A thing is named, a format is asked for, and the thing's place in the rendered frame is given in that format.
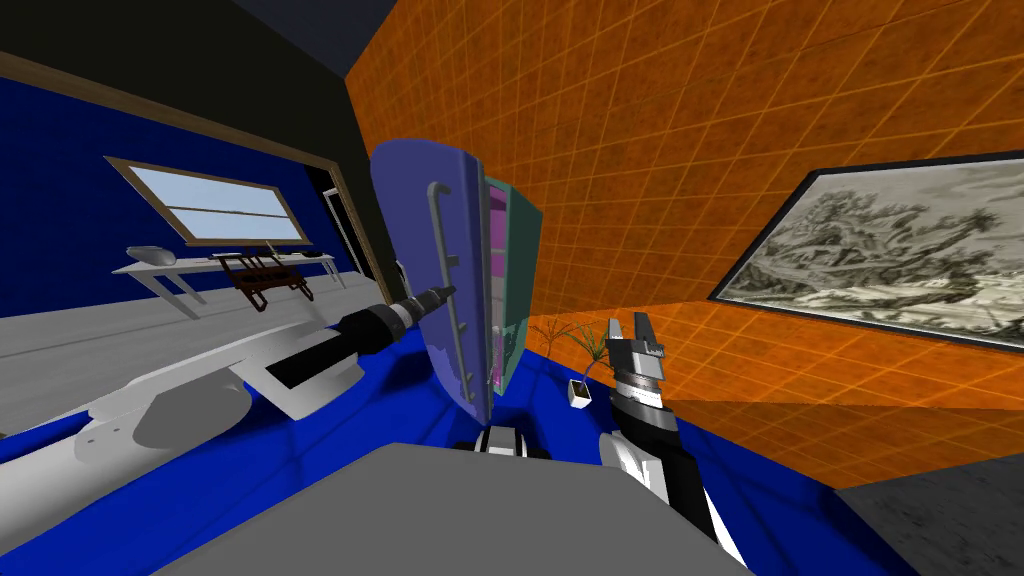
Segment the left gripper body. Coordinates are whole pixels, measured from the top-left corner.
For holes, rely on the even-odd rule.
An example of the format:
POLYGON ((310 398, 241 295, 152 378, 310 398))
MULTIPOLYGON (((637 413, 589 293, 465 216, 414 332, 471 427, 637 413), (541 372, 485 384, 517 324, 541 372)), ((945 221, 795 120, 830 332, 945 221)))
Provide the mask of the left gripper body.
POLYGON ((439 308, 455 292, 456 287, 453 285, 433 287, 404 300, 412 323, 417 324, 423 317, 439 308))

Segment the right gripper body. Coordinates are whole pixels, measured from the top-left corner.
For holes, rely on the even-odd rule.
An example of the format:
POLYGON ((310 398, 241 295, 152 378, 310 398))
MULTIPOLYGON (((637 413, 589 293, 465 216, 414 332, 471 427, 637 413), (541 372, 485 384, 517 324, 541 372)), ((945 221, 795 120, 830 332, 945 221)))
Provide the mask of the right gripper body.
POLYGON ((665 380, 662 366, 665 348, 657 342, 609 338, 606 349, 617 381, 655 383, 665 380))

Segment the purple fridge door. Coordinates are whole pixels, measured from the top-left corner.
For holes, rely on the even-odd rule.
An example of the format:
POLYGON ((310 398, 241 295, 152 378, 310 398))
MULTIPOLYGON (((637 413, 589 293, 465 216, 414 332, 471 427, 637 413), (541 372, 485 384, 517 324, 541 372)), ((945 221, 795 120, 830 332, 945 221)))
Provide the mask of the purple fridge door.
POLYGON ((419 328, 443 389, 470 417, 487 425, 495 394, 484 392, 483 164, 461 149, 400 138, 375 149, 370 170, 395 258, 411 294, 444 287, 426 192, 433 181, 451 190, 451 194, 440 196, 439 205, 447 251, 459 259, 451 269, 451 278, 456 287, 457 319, 465 325, 461 339, 465 365, 473 374, 471 404, 461 395, 447 302, 421 320, 419 328))

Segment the grey fridge door handle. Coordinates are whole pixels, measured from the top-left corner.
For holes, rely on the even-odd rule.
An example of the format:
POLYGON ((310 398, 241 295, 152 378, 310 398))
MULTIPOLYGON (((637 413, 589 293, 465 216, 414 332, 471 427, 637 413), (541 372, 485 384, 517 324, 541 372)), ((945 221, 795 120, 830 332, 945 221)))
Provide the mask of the grey fridge door handle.
POLYGON ((427 187, 427 201, 430 211, 430 218, 432 223, 432 229, 434 233, 435 245, 437 248, 439 266, 441 272, 441 278, 444 283, 444 289, 447 294, 447 316, 451 326, 451 331, 454 338, 454 349, 455 357, 458 365, 459 381, 461 384, 461 395, 463 399, 471 404, 474 400, 474 394, 470 390, 470 381, 473 374, 468 372, 465 365, 465 358, 462 346, 462 334, 465 330, 465 325, 461 324, 457 319, 457 311, 454 299, 454 293, 456 291, 451 278, 451 269, 458 264, 459 259, 457 256, 451 254, 447 250, 445 238, 444 238, 444 228, 441 217, 441 210, 439 205, 439 200, 441 195, 451 194, 451 190, 441 184, 440 182, 430 182, 427 187))

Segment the plant in white pot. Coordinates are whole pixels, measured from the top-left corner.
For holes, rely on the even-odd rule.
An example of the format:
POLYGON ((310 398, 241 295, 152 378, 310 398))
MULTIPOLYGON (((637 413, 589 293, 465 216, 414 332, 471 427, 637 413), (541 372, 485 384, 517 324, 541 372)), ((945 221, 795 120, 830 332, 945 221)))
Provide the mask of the plant in white pot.
POLYGON ((546 345, 545 355, 553 351, 554 343, 560 338, 569 338, 583 347, 589 358, 586 369, 578 379, 569 379, 567 384, 568 402, 572 408, 586 408, 592 401, 588 381, 591 371, 596 366, 610 369, 607 338, 609 330, 598 337, 593 330, 593 322, 580 324, 578 322, 560 322, 549 318, 543 325, 530 325, 529 330, 537 334, 546 345))

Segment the teal fridge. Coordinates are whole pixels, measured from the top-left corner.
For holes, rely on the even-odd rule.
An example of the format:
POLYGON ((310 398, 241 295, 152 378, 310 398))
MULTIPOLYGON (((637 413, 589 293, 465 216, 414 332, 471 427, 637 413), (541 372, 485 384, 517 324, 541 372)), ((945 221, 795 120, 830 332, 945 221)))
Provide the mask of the teal fridge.
POLYGON ((503 395, 525 349, 543 214, 490 177, 482 195, 484 392, 503 395))

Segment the brown wooden chair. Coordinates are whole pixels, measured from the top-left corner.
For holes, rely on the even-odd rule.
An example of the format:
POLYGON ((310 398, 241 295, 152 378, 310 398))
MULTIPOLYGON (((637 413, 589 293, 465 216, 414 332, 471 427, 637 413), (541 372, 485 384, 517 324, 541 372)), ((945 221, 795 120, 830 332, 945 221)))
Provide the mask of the brown wooden chair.
POLYGON ((314 294, 298 266, 286 265, 273 254, 226 254, 216 256, 233 287, 259 313, 266 310, 265 292, 287 287, 298 291, 310 302, 314 294))

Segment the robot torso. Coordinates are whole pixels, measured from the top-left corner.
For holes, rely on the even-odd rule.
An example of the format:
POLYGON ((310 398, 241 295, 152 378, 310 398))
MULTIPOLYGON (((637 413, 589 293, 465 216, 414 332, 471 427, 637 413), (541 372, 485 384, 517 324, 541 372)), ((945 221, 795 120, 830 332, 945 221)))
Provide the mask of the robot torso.
POLYGON ((753 576, 623 438, 589 465, 392 443, 154 576, 753 576))

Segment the wooden framed window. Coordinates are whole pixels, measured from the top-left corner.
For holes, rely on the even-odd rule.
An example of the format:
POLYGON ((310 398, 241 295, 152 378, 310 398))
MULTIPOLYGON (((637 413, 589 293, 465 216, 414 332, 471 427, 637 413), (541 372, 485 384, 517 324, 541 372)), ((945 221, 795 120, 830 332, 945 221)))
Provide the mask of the wooden framed window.
POLYGON ((189 246, 309 246, 279 188, 110 157, 189 246))

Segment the black framed grey picture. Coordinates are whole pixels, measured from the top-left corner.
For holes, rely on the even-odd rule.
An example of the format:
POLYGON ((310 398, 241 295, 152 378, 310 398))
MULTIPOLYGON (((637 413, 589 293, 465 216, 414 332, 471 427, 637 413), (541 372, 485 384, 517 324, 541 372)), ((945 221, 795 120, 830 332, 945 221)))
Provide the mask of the black framed grey picture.
POLYGON ((1024 353, 1024 150, 811 171, 710 297, 1024 353))

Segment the white desk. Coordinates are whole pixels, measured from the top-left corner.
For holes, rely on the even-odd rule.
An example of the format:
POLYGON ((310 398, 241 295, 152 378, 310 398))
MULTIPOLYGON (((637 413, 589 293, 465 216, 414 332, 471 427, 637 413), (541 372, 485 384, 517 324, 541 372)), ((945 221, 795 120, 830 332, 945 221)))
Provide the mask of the white desk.
MULTIPOLYGON (((343 288, 346 287, 343 276, 334 263, 334 257, 329 254, 321 254, 310 257, 304 253, 284 255, 280 253, 270 253, 264 254, 263 258, 264 260, 267 258, 270 260, 278 259, 281 264, 286 266, 310 264, 323 266, 329 278, 340 284, 343 288)), ((182 290, 185 295, 191 297, 199 304, 206 305, 206 300, 190 287, 190 285, 184 280, 183 276, 210 272, 227 273, 228 270, 231 272, 244 270, 246 259, 247 256, 245 254, 218 254, 211 257, 177 259, 174 263, 167 265, 158 265, 137 261, 128 266, 118 269, 114 271, 113 274, 128 275, 132 277, 144 287, 148 288, 156 296, 162 298, 165 302, 180 312, 185 318, 199 320, 199 315, 184 301, 179 299, 177 295, 170 292, 158 280, 158 278, 167 278, 172 284, 182 290)))

